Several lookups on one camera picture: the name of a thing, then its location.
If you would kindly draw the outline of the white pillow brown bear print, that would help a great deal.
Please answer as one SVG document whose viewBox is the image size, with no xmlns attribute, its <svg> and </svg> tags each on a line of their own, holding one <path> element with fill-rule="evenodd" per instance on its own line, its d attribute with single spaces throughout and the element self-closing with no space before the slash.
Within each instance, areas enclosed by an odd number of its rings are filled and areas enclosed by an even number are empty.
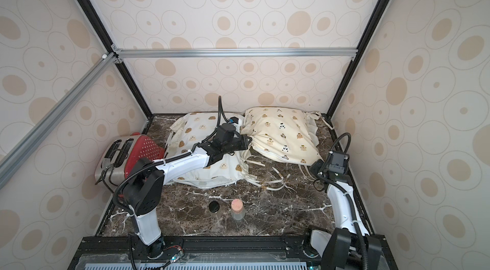
<svg viewBox="0 0 490 270">
<path fill-rule="evenodd" d="M 242 151 L 225 154 L 211 164 L 207 152 L 194 146 L 214 131 L 217 120 L 216 113 L 190 113 L 170 127 L 174 134 L 167 148 L 166 164 L 159 166 L 164 171 L 164 184 L 173 181 L 210 189 L 234 184 L 250 176 Z"/>
</svg>

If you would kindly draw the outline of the cream pillow bear panda print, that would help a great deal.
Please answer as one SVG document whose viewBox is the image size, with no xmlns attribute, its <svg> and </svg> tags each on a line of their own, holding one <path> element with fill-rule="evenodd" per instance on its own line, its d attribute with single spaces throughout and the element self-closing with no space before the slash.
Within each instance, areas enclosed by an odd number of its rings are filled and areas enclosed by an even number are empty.
<svg viewBox="0 0 490 270">
<path fill-rule="evenodd" d="M 276 162 L 313 165 L 321 159 L 316 131 L 317 113 L 285 107 L 254 107 L 245 113 L 242 133 L 251 147 Z"/>
</svg>

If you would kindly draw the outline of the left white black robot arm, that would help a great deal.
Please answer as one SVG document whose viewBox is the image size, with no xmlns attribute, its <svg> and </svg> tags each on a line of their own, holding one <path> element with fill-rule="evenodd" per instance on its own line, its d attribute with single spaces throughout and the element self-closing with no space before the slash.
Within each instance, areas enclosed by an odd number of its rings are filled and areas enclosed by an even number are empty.
<svg viewBox="0 0 490 270">
<path fill-rule="evenodd" d="M 138 160 L 131 174 L 115 189 L 112 202 L 132 217 L 135 234 L 145 246 L 163 241 L 156 207 L 165 184 L 191 171 L 209 167 L 225 155 L 250 147 L 252 138 L 240 134 L 236 124 L 236 118 L 219 123 L 211 135 L 180 155 Z"/>
</svg>

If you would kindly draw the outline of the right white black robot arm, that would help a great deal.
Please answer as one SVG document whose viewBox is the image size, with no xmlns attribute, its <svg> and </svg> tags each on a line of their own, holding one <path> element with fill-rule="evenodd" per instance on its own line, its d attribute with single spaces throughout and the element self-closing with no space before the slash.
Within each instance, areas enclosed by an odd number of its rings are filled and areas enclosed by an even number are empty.
<svg viewBox="0 0 490 270">
<path fill-rule="evenodd" d="M 318 160 L 310 167 L 330 200 L 336 228 L 332 232 L 308 229 L 303 250 L 308 257 L 321 258 L 322 269 L 378 269 L 382 246 L 361 220 L 347 174 L 348 161 L 348 154 L 329 151 L 326 161 Z"/>
</svg>

